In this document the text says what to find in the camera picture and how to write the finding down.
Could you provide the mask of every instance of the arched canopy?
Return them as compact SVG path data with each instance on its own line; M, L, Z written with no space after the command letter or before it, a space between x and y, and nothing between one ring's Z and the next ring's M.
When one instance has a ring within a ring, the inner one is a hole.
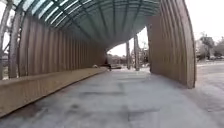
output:
M13 0L17 8L74 36L113 45L130 39L156 14L159 0Z

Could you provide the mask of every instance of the corrugated metal wall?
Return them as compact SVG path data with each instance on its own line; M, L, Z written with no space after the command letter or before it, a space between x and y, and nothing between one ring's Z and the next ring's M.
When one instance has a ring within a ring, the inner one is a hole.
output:
M19 76L31 76L102 64L105 50L25 16L19 43Z
M184 0L161 0L148 25L151 72L195 86L195 46Z

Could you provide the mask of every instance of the metal wall panel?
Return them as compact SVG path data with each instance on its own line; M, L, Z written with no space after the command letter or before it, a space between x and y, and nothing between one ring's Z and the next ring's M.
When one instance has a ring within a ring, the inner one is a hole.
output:
M195 86L195 46L184 0L161 0L148 25L151 72Z

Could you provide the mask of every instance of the concrete ledge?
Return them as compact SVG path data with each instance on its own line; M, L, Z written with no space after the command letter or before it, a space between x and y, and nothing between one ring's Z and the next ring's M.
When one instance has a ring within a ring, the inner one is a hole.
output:
M71 83L105 71L106 68L89 68L1 81L0 117Z

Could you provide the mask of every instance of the tree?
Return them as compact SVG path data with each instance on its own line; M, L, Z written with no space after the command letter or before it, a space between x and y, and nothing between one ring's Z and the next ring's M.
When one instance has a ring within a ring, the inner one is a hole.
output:
M214 47L215 47L215 42L212 39L212 37L208 37L207 34L202 34L202 37L200 38L202 43L207 47L205 50L207 50L206 54L208 59L211 59L214 57Z

